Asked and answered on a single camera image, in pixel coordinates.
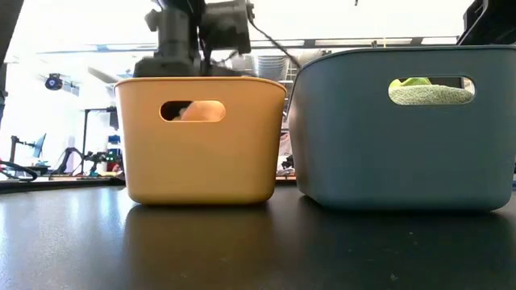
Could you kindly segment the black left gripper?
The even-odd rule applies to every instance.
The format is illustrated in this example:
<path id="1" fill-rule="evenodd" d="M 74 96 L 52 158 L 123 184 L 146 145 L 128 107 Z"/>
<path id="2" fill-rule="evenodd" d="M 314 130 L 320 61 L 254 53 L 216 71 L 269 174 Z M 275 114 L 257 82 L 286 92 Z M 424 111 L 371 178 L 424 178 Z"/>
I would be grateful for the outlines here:
<path id="1" fill-rule="evenodd" d="M 158 47 L 152 57 L 135 64 L 134 76 L 241 77 L 241 72 L 212 62 L 212 51 L 199 38 L 204 10 L 205 6 L 164 6 L 146 14 L 149 30 L 158 34 Z"/>

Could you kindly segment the lime green microfibre towel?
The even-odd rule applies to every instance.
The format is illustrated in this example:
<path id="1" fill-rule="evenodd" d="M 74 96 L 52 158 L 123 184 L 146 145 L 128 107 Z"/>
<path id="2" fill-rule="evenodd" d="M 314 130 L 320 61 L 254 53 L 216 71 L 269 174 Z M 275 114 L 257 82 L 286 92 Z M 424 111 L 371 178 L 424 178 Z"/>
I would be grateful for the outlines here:
<path id="1" fill-rule="evenodd" d="M 427 77 L 409 77 L 404 81 L 400 79 L 393 80 L 389 88 L 397 88 L 397 87 L 406 87 L 406 86 L 415 86 L 415 85 L 432 85 L 431 81 Z"/>

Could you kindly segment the pale green towel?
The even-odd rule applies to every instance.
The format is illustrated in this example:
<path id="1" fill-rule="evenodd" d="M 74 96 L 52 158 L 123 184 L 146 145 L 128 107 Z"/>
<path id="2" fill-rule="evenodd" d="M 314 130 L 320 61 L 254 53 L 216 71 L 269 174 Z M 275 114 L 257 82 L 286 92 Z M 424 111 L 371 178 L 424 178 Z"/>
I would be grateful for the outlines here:
<path id="1" fill-rule="evenodd" d="M 460 105 L 470 102 L 474 94 L 445 85 L 412 85 L 389 88 L 389 97 L 404 106 Z"/>

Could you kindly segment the orange plastic basket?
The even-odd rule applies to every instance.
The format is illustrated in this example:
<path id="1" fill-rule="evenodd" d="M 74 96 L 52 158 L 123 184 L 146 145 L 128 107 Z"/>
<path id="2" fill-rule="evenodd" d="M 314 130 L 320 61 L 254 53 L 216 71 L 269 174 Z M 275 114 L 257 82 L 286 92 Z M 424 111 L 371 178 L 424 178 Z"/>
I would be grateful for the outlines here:
<path id="1" fill-rule="evenodd" d="M 258 77 L 142 77 L 114 86 L 128 196 L 142 205 L 248 205 L 273 194 L 287 90 Z M 217 122 L 169 102 L 217 101 Z"/>

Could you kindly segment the blue-grey plastic basket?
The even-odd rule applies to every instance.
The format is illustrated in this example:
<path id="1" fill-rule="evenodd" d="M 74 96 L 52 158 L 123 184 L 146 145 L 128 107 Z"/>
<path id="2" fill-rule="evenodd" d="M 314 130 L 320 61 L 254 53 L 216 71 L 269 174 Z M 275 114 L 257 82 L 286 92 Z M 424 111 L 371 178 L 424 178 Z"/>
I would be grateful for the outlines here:
<path id="1" fill-rule="evenodd" d="M 398 105 L 403 77 L 466 77 L 463 105 Z M 482 210 L 511 197 L 516 47 L 365 48 L 301 68 L 289 105 L 299 190 L 358 210 Z"/>

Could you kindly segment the black floor stand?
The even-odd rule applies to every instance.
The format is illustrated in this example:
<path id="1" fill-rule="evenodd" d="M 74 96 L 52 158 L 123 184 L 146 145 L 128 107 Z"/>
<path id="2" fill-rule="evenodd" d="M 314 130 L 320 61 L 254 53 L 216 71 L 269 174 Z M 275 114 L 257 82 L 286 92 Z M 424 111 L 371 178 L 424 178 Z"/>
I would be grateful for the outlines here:
<path id="1" fill-rule="evenodd" d="M 89 160 L 82 161 L 82 171 L 85 170 L 86 163 L 92 165 L 87 170 L 90 175 L 102 175 L 103 172 L 111 172 L 117 168 L 122 149 L 115 106 L 84 109 L 81 150 L 84 155 L 92 152 Z"/>

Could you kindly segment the black dome fixture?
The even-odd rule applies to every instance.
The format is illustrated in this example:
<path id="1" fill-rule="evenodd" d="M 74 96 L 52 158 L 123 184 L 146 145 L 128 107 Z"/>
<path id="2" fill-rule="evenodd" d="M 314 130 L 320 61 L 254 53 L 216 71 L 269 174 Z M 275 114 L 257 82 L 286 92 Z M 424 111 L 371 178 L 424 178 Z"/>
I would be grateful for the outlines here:
<path id="1" fill-rule="evenodd" d="M 50 73 L 44 85 L 46 89 L 52 91 L 60 90 L 63 87 L 63 80 L 59 73 Z"/>

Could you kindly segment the computer monitor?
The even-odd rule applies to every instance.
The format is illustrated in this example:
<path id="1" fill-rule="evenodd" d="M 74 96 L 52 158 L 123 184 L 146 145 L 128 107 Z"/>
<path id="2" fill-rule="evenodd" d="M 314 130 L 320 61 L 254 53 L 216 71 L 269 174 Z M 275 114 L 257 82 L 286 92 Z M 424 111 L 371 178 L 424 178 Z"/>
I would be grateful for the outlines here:
<path id="1" fill-rule="evenodd" d="M 33 151 L 33 157 L 39 158 L 42 155 L 44 141 L 46 139 L 47 134 L 43 134 L 41 137 L 39 137 L 35 143 L 34 143 L 34 151 Z"/>

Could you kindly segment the black table mat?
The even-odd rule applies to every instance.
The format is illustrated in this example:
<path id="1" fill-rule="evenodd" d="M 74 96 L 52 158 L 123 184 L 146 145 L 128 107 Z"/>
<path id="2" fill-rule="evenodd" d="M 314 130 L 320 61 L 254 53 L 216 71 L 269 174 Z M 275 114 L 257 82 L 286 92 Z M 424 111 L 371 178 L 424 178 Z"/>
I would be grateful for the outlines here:
<path id="1" fill-rule="evenodd" d="M 121 188 L 0 196 L 0 290 L 516 290 L 516 197 L 492 213 L 150 207 Z"/>

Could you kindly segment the black frame strut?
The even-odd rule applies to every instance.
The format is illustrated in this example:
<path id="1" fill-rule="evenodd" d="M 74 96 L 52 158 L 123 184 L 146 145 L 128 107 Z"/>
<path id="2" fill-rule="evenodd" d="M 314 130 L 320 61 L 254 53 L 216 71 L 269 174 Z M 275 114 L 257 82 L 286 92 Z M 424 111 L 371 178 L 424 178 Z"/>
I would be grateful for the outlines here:
<path id="1" fill-rule="evenodd" d="M 0 125 L 5 109 L 6 54 L 10 46 L 24 0 L 0 0 Z"/>

